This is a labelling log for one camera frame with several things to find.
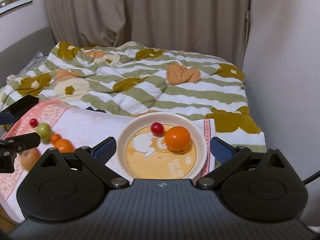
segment pillow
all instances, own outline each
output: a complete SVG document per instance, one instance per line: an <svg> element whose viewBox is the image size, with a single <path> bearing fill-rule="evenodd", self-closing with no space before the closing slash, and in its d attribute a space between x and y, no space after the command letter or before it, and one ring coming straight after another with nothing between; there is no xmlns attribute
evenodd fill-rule
<svg viewBox="0 0 320 240"><path fill-rule="evenodd" d="M38 51L36 55L32 58L28 65L26 65L18 74L18 76L27 73L30 70L33 70L36 67L39 67L45 60L47 56L44 56L41 51Z"/></svg>

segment white wall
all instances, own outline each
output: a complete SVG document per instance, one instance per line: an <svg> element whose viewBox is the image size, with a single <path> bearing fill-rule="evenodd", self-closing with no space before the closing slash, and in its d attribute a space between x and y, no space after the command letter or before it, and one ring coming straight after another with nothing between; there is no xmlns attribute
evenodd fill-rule
<svg viewBox="0 0 320 240"><path fill-rule="evenodd" d="M43 0L0 14L0 51L48 25Z"/></svg>
<svg viewBox="0 0 320 240"><path fill-rule="evenodd" d="M251 114L302 179L320 170L320 0L252 0L244 58ZM320 226L320 178L302 216Z"/></svg>

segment black cable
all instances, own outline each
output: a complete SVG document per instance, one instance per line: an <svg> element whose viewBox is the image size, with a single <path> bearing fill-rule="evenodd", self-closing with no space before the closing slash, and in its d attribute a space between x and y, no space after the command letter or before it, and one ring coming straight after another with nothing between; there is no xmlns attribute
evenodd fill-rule
<svg viewBox="0 0 320 240"><path fill-rule="evenodd" d="M314 181L315 179L320 177L320 171L317 171L315 174L311 175L309 178L305 179L303 181L304 185L307 185L308 183Z"/></svg>

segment curtain fold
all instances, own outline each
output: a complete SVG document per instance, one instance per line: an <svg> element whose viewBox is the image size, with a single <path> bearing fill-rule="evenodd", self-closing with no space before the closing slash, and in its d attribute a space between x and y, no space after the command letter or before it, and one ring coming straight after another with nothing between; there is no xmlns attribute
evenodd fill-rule
<svg viewBox="0 0 320 240"><path fill-rule="evenodd" d="M44 0L56 41L147 47L222 57L242 68L249 0Z"/></svg>
<svg viewBox="0 0 320 240"><path fill-rule="evenodd" d="M56 41L76 46L118 46L124 42L123 0L44 0Z"/></svg>

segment headboard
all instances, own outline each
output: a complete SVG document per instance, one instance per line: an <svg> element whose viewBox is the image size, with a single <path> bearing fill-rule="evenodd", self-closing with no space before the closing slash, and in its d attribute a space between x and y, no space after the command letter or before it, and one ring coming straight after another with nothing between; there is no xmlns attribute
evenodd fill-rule
<svg viewBox="0 0 320 240"><path fill-rule="evenodd" d="M39 50L48 55L55 45L51 31L46 27L0 52L0 87L6 85L7 76L18 74Z"/></svg>

